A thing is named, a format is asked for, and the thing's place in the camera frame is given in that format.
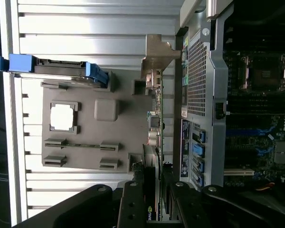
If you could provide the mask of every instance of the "screw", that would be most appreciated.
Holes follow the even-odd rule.
[[[182,186],[184,186],[184,184],[181,183],[181,182],[177,182],[175,185],[176,185],[177,187],[182,187]]]
[[[106,190],[105,187],[101,187],[101,188],[98,189],[98,191],[105,191],[105,190]]]
[[[214,187],[209,187],[208,190],[209,190],[209,191],[212,191],[212,192],[217,191],[217,189],[214,188]]]
[[[204,29],[202,30],[202,34],[203,34],[204,36],[207,36],[207,35],[210,34],[210,30],[209,30],[208,28],[204,28]]]

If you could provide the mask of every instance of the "gray plastic panel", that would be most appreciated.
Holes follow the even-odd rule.
[[[94,148],[63,149],[45,147],[42,143],[42,158],[49,155],[65,155],[63,167],[100,169],[101,161],[114,160],[112,171],[128,172],[128,153],[142,154],[143,143],[148,135],[147,111],[152,109],[150,95],[131,95],[132,80],[140,78],[139,71],[115,70],[116,89],[114,93],[98,92],[92,88],[71,87],[66,91],[44,88],[42,141],[67,139],[70,143],[101,144],[103,141],[119,143],[118,152],[102,151]],[[116,99],[119,103],[119,114],[114,122],[94,119],[95,100],[97,98]],[[55,101],[79,102],[77,124],[80,133],[72,135],[67,132],[50,132],[50,103]]]

